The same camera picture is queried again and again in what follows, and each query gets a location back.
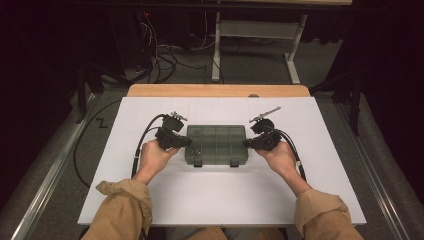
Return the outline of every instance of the cable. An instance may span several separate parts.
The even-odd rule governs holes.
[[[218,66],[218,64],[216,64],[215,59],[212,58],[212,61],[213,61],[213,64],[218,68],[219,75],[221,76],[221,79],[222,79],[222,84],[225,84],[224,75],[222,74],[221,68]]]
[[[205,37],[203,38],[203,43],[199,48],[202,48],[205,45],[207,37],[208,37],[208,19],[206,17],[206,12],[205,12]]]
[[[246,43],[251,43],[251,44],[259,45],[259,46],[271,46],[271,45],[275,45],[275,44],[283,41],[283,39],[273,39],[269,43],[260,43],[260,42],[255,42],[255,41],[249,41],[248,39],[245,39],[245,38],[241,39],[240,38],[240,39],[238,39],[238,41],[240,41],[240,42],[246,42]]]
[[[155,38],[155,63],[157,62],[158,59],[158,49],[157,49],[157,45],[158,45],[158,39],[157,39],[157,34],[155,31],[155,28],[153,27],[152,23],[150,22],[149,18],[146,15],[146,12],[143,11],[143,16],[144,18],[147,20],[147,22],[149,23],[150,27],[151,27],[151,31],[153,32],[153,37]]]
[[[197,50],[208,49],[208,48],[212,47],[213,45],[215,45],[215,41],[214,41],[214,42],[212,42],[211,44],[209,44],[209,45],[208,45],[208,46],[206,46],[206,47],[202,47],[202,48],[192,48],[191,50],[192,50],[192,51],[197,51]]]
[[[131,172],[131,178],[134,177],[135,173],[137,172],[137,165],[138,165],[138,160],[140,158],[140,152],[141,152],[141,149],[140,148],[141,148],[141,144],[143,143],[144,137],[146,136],[146,134],[150,130],[154,129],[154,128],[150,128],[150,126],[152,126],[152,124],[158,118],[161,118],[161,117],[164,118],[164,117],[166,117],[166,115],[165,114],[159,114],[156,117],[154,117],[152,119],[152,121],[150,121],[150,123],[147,125],[146,129],[144,130],[143,135],[140,138],[140,141],[138,142],[137,149],[135,150],[135,154],[134,154],[134,162],[133,162],[133,168],[132,168],[132,172]]]
[[[143,25],[146,28],[146,31],[144,31],[144,34],[143,34],[144,35],[143,39],[146,37],[147,29],[150,32],[150,35],[149,35],[149,46],[150,46],[150,44],[152,44],[152,37],[153,37],[152,29],[147,24],[145,24],[144,22],[140,22],[140,24]]]
[[[226,50],[223,50],[221,48],[220,51],[223,52],[223,53],[228,53],[228,54],[238,53],[240,51],[240,48],[241,48],[240,39],[238,39],[238,38],[228,38],[228,39],[233,40],[237,43],[237,49],[234,50],[234,51],[226,51]]]
[[[300,157],[299,157],[299,154],[297,153],[297,150],[296,150],[296,147],[295,147],[295,145],[293,143],[293,140],[290,138],[290,136],[287,133],[285,133],[285,132],[283,132],[283,131],[281,131],[279,129],[275,129],[275,130],[277,132],[279,132],[280,133],[280,136],[283,137],[284,140],[286,140],[287,143],[289,144],[289,146],[290,146],[290,148],[291,148],[291,150],[292,150],[292,152],[294,154],[294,157],[296,159],[296,165],[299,168],[300,176],[303,178],[303,180],[306,181],[305,170],[303,169],[302,162],[300,161]]]
[[[187,68],[192,69],[203,69],[203,74],[206,74],[206,68],[207,66],[200,66],[200,67],[194,67],[189,66],[187,64],[184,64],[180,62],[174,55],[174,52],[172,51],[172,45],[158,45],[157,49],[165,48],[165,51],[160,52],[158,51],[158,61],[156,61],[154,67],[158,70],[158,75],[156,76],[155,84],[163,83],[167,81],[176,71],[177,71],[177,65],[181,65]],[[169,71],[169,73],[161,78],[162,71]]]
[[[80,172],[78,171],[78,166],[77,166],[77,158],[76,158],[76,155],[77,155],[77,149],[78,149],[78,146],[79,146],[79,144],[80,144],[80,142],[81,142],[81,139],[82,139],[82,137],[84,136],[84,133],[85,133],[85,131],[87,130],[87,128],[88,128],[88,126],[90,125],[90,123],[96,118],[96,116],[97,115],[99,115],[103,110],[105,110],[106,108],[108,108],[108,107],[110,107],[110,106],[112,106],[113,104],[116,104],[116,103],[120,103],[121,102],[121,100],[118,100],[118,101],[115,101],[115,102],[111,102],[111,103],[109,103],[108,105],[106,105],[106,106],[104,106],[103,108],[101,108],[99,111],[97,111],[95,114],[94,114],[94,116],[87,122],[87,124],[84,126],[84,129],[82,130],[82,132],[81,132],[81,134],[79,135],[79,137],[78,137],[78,139],[77,139],[77,142],[76,142],[76,145],[75,145],[75,147],[74,147],[74,152],[73,152],[73,155],[72,155],[72,160],[73,160],[73,163],[74,163],[74,169],[75,169],[75,172],[76,172],[76,174],[77,174],[77,177],[78,177],[78,179],[80,180],[80,182],[84,185],[84,186],[86,186],[87,188],[90,188],[90,185],[82,178],[82,176],[81,176],[81,174],[80,174]]]

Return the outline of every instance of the hand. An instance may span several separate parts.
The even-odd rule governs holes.
[[[153,177],[161,172],[168,164],[169,159],[174,156],[179,148],[163,150],[159,147],[157,140],[144,143],[140,153],[140,168],[133,179],[144,184],[149,184]]]
[[[312,189],[296,171],[295,157],[288,143],[279,142],[271,151],[256,150],[256,152],[264,157],[269,167],[284,179],[296,197]]]
[[[271,151],[256,150],[256,152],[264,157],[269,167],[281,177],[284,178],[285,175],[297,173],[295,157],[288,143],[280,141]]]

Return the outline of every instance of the white table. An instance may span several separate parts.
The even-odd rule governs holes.
[[[116,117],[79,224],[90,224],[104,199],[95,189],[102,180],[129,178],[133,154],[150,120],[177,111],[188,124],[242,124],[276,106],[269,118],[296,144],[308,182],[316,189],[340,195],[350,208],[353,224],[366,223],[346,172],[334,148],[314,98],[127,97]],[[158,120],[153,126],[160,126]],[[155,131],[146,139],[153,139]],[[293,224],[295,196],[266,161],[253,150],[244,166],[187,165],[184,149],[149,184],[153,226],[271,227]]]

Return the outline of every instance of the table leg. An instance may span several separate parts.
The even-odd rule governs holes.
[[[212,82],[219,81],[219,75],[221,74],[221,56],[219,50],[220,38],[221,38],[221,13],[216,13],[216,30],[215,30],[215,52],[213,55],[212,63]]]
[[[299,22],[299,27],[296,30],[296,35],[293,39],[293,46],[290,53],[285,54],[285,60],[287,63],[287,68],[289,70],[290,79],[293,84],[300,84],[299,76],[297,75],[296,67],[294,66],[294,55],[296,54],[297,47],[300,43],[300,38],[302,37],[303,29],[305,28],[306,19],[308,15],[302,15]]]

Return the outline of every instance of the person's left hand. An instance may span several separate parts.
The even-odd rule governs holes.
[[[144,184],[149,184],[153,177],[162,171],[179,148],[163,150],[157,140],[144,143],[140,153],[140,168],[133,179]]]

